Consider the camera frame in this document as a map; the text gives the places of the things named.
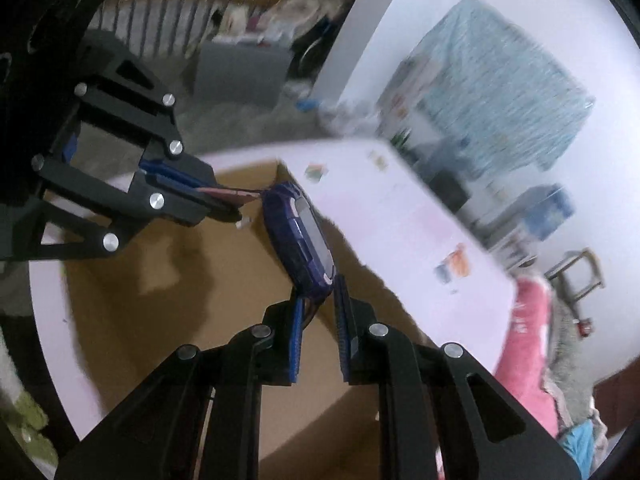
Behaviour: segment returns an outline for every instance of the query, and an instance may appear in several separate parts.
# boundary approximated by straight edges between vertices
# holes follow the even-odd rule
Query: green fabric
[[[29,393],[22,392],[13,409],[0,410],[0,418],[31,459],[58,466],[56,449],[48,438],[39,433],[49,420]]]
[[[578,426],[591,415],[593,383],[578,372],[580,335],[571,309],[554,297],[549,337],[550,378],[562,390],[572,423]]]

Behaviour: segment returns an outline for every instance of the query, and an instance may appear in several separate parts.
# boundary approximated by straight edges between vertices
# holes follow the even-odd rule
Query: white table
[[[395,293],[436,344],[457,341],[494,370],[514,301],[514,283],[491,256],[405,166],[386,142],[326,140],[272,144],[205,155],[216,171],[281,160],[318,212],[344,235],[361,264]],[[310,164],[327,173],[305,176]],[[130,176],[115,179],[123,187]],[[444,283],[435,268],[459,244],[470,273]],[[31,297],[40,342],[69,420],[84,437],[102,418],[67,303],[60,262],[31,262]]]

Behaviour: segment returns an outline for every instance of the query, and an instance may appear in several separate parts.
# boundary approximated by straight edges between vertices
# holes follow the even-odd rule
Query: sticker
[[[320,179],[327,173],[329,173],[329,170],[324,164],[309,164],[305,170],[307,179],[315,183],[320,182]]]
[[[466,278],[471,274],[469,259],[465,254],[465,245],[458,244],[456,250],[435,267],[434,272],[436,273],[436,277],[444,285],[452,283],[454,278]],[[452,284],[450,287],[453,287],[449,291],[450,294],[458,293],[455,285]]]
[[[442,262],[435,268],[436,276],[445,285],[451,281],[451,275],[449,273],[449,267],[445,262]]]
[[[376,152],[369,152],[369,160],[371,160],[380,171],[386,171],[386,168],[389,166],[385,157]]]
[[[445,261],[449,263],[449,268],[455,276],[466,278],[471,274],[469,259],[465,254],[464,244],[458,244],[456,250],[447,256]]]

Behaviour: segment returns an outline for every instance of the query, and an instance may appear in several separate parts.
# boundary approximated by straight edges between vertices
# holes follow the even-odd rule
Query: metal pin
[[[33,171],[40,171],[44,167],[44,157],[39,153],[37,155],[33,155],[31,159],[31,167]]]
[[[86,83],[78,83],[74,88],[74,94],[76,94],[76,96],[78,97],[82,97],[86,94],[87,89],[88,86],[86,85]]]
[[[369,327],[369,333],[377,337],[384,337],[389,333],[389,327],[382,323],[374,323]]]
[[[164,96],[162,96],[162,104],[166,107],[175,105],[175,95],[164,94]]]
[[[162,209],[164,207],[164,196],[162,196],[162,193],[152,193],[149,197],[149,204],[153,209]]]
[[[107,233],[104,235],[102,239],[102,245],[105,249],[107,249],[110,253],[113,253],[118,250],[118,246],[120,245],[120,240],[113,233]]]
[[[459,357],[462,357],[464,351],[462,349],[462,346],[455,343],[449,343],[444,347],[444,353],[452,359],[458,359]]]
[[[182,153],[182,143],[179,140],[172,140],[169,143],[169,151],[172,155],[180,155]]]
[[[198,353],[198,347],[195,345],[182,345],[175,351],[178,354],[178,359],[181,361],[188,361],[196,357]]]
[[[256,339],[264,339],[271,335],[271,328],[266,325],[256,325],[251,328],[251,334]]]

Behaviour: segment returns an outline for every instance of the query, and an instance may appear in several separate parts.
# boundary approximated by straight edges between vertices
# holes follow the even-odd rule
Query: clutter
[[[442,68],[418,105],[468,163],[465,177],[530,163],[548,170],[594,99],[558,62],[480,0],[462,0],[415,49]]]
[[[265,41],[288,47],[323,18],[335,19],[342,4],[343,0],[282,0],[260,17],[257,31]]]
[[[369,102],[320,103],[318,119],[335,137],[373,138],[378,134],[380,111]]]
[[[222,16],[219,36],[241,36],[246,32],[249,22],[249,7],[229,4]]]

